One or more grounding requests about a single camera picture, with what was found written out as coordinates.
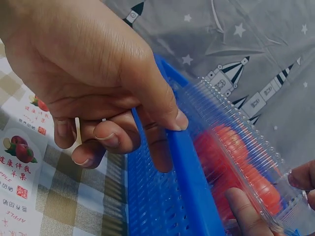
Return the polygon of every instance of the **red apple picture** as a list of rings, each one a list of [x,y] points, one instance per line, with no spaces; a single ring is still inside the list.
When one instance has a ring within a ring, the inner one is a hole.
[[[11,143],[12,144],[25,144],[28,145],[28,143],[23,139],[22,137],[15,135],[11,138]]]
[[[36,95],[35,96],[30,95],[29,99],[34,106],[39,107],[42,111],[44,112],[49,111],[47,105],[42,100],[40,100]]]
[[[45,111],[45,112],[48,112],[49,111],[49,109],[48,109],[48,107],[46,106],[46,104],[42,101],[42,100],[38,100],[38,107],[41,109],[41,110],[43,110],[43,111]]]
[[[20,161],[24,163],[37,163],[33,150],[21,136],[15,135],[11,140],[9,138],[4,138],[3,146],[6,148],[6,150],[4,150],[5,152],[12,156],[16,156]]]
[[[32,162],[34,159],[33,150],[25,144],[17,144],[15,153],[16,157],[24,163]]]

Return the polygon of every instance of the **knuckle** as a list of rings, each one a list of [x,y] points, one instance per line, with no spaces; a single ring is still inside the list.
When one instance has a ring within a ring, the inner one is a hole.
[[[253,220],[247,226],[245,226],[245,232],[248,232],[249,235],[251,235],[250,232],[256,232],[257,228],[265,227],[265,224],[266,224],[265,221],[259,217],[255,220]]]
[[[236,215],[241,215],[243,212],[247,212],[249,209],[252,208],[252,205],[250,203],[246,203],[239,208],[235,209],[235,214]]]

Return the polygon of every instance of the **cartoon rocket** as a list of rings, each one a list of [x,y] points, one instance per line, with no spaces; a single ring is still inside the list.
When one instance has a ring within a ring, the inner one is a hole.
[[[250,57],[245,57],[239,62],[233,62],[223,66],[219,64],[214,71],[208,73],[205,79],[226,97],[229,97],[232,91],[237,88],[244,66],[249,60]]]
[[[138,16],[141,16],[142,11],[143,11],[143,6],[144,6],[144,1],[133,6],[131,8],[131,11],[127,15],[127,17],[123,19],[123,21],[125,21],[131,28],[132,28],[133,22],[138,18]]]
[[[255,93],[248,101],[248,96],[238,99],[233,104],[251,121],[256,124],[260,115],[256,115],[263,107],[267,105],[267,101],[272,98],[281,88],[288,77],[294,64],[276,75],[261,91]]]

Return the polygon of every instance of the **gray background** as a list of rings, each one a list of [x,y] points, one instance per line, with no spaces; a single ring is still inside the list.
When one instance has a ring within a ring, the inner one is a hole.
[[[103,2],[125,18],[141,0]],[[146,0],[133,28],[192,80],[218,64],[250,56],[231,101],[250,98],[294,63],[282,88],[257,113],[261,116],[255,125],[295,167],[312,160],[315,152],[314,22],[311,0]],[[242,37],[235,34],[240,24]],[[190,65],[182,58],[188,54]]]

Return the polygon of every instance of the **tomato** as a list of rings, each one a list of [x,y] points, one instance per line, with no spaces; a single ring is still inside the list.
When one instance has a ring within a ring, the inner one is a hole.
[[[248,165],[243,170],[243,174],[259,195],[269,213],[271,215],[278,214],[282,207],[280,204],[280,193],[277,189],[252,165]]]
[[[268,212],[271,215],[276,215],[279,213],[282,209],[280,205],[281,198],[275,187],[252,165],[247,165],[243,170],[243,174],[248,182],[252,185],[254,191],[261,198]],[[247,188],[242,186],[237,174],[235,174],[231,169],[221,175],[214,182],[212,196],[222,221],[235,218],[229,207],[228,201],[224,196],[225,191],[232,187],[240,188],[247,194],[247,196],[252,196],[252,193],[248,191]]]
[[[247,163],[248,150],[234,130],[220,125],[214,129],[214,132],[236,163],[240,166]],[[218,178],[223,172],[230,170],[231,163],[226,157],[226,153],[209,132],[206,131],[199,135],[194,140],[194,146],[209,182]]]

